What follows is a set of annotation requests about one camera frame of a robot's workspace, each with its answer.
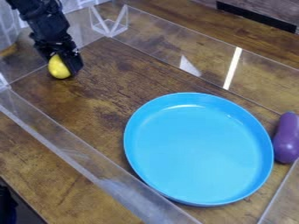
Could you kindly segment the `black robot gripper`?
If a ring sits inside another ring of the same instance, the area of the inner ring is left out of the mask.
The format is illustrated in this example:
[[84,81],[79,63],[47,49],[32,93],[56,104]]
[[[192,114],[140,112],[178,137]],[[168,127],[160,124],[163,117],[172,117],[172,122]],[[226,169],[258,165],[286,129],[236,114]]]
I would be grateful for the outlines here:
[[84,66],[79,49],[72,41],[70,22],[62,12],[62,3],[20,3],[20,18],[32,28],[34,47],[46,61],[58,53],[75,76]]

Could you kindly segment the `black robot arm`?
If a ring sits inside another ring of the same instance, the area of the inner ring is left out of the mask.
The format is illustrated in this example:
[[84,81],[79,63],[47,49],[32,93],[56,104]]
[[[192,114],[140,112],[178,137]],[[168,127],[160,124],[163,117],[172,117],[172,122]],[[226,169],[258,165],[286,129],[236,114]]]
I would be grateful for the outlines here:
[[30,38],[42,57],[51,61],[59,56],[70,75],[75,76],[83,68],[79,48],[68,34],[71,24],[62,11],[60,0],[5,0],[20,19],[30,25]]

